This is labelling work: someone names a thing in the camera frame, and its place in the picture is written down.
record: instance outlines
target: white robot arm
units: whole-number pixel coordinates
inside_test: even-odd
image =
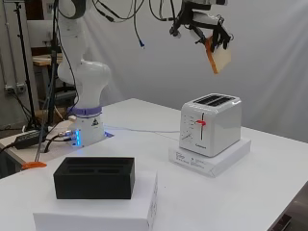
[[[212,5],[226,5],[226,1],[183,0],[181,11],[174,18],[170,33],[177,37],[178,29],[181,25],[186,25],[199,37],[198,42],[205,44],[206,38],[199,28],[210,29],[213,30],[212,51],[221,44],[226,49],[231,37],[222,26],[222,17],[194,11],[209,11]],[[77,117],[76,122],[70,127],[75,137],[73,144],[87,146],[105,139],[100,121],[102,109],[99,100],[101,91],[111,78],[111,70],[105,64],[83,59],[87,48],[79,18],[91,8],[94,0],[58,0],[56,2],[59,2],[59,39],[64,53],[64,61],[59,66],[58,74],[64,82],[75,84],[78,91],[75,105],[71,109]],[[99,12],[112,21],[110,16],[102,11]]]
[[[58,68],[61,80],[76,84],[78,95],[70,111],[76,121],[69,129],[74,132],[75,146],[87,146],[105,139],[100,121],[102,108],[100,93],[111,78],[107,65],[83,59],[86,52],[84,31],[80,19],[90,9],[90,0],[59,1],[59,40],[64,53],[64,61]]]

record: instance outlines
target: white toaster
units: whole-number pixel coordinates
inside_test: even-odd
[[[215,157],[241,138],[242,101],[209,94],[184,104],[180,147]]]

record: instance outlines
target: white table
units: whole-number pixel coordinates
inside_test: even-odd
[[[104,122],[142,130],[179,130],[180,112],[131,99],[105,108]],[[308,180],[308,144],[243,128],[251,153],[216,179],[167,160],[178,134],[113,130],[115,136],[68,156],[131,156],[136,170],[159,175],[154,231],[265,231]],[[32,208],[53,193],[64,157],[0,181],[1,230],[35,231]]]

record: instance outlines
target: black container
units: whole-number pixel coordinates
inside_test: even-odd
[[[131,199],[135,159],[67,157],[54,180],[58,199]]]

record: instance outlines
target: orange object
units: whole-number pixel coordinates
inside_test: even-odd
[[[213,37],[210,37],[210,38],[206,39],[206,41],[205,41],[205,49],[206,49],[206,54],[208,55],[210,64],[212,66],[212,70],[214,71],[215,74],[218,74],[218,69],[216,67],[215,61],[213,59],[213,53],[211,51],[212,40],[213,40]]]
[[[31,169],[31,168],[37,168],[37,167],[46,167],[47,164],[43,162],[28,162],[22,165],[23,170],[25,169]]]

